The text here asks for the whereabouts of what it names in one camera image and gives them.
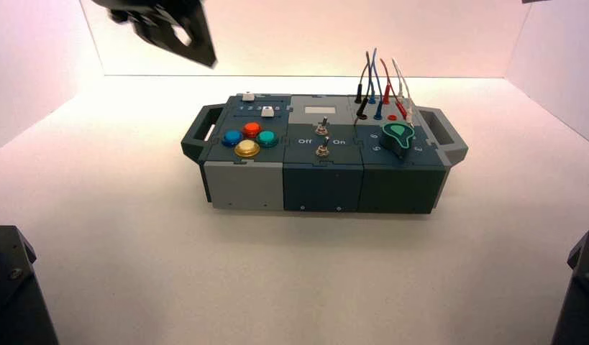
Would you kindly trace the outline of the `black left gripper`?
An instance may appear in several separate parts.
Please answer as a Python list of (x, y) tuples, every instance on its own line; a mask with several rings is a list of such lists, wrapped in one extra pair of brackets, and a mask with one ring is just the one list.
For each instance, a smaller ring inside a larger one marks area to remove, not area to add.
[(109, 9), (117, 24), (133, 13), (134, 30), (145, 42), (207, 67), (216, 55), (202, 1), (193, 0), (93, 0)]

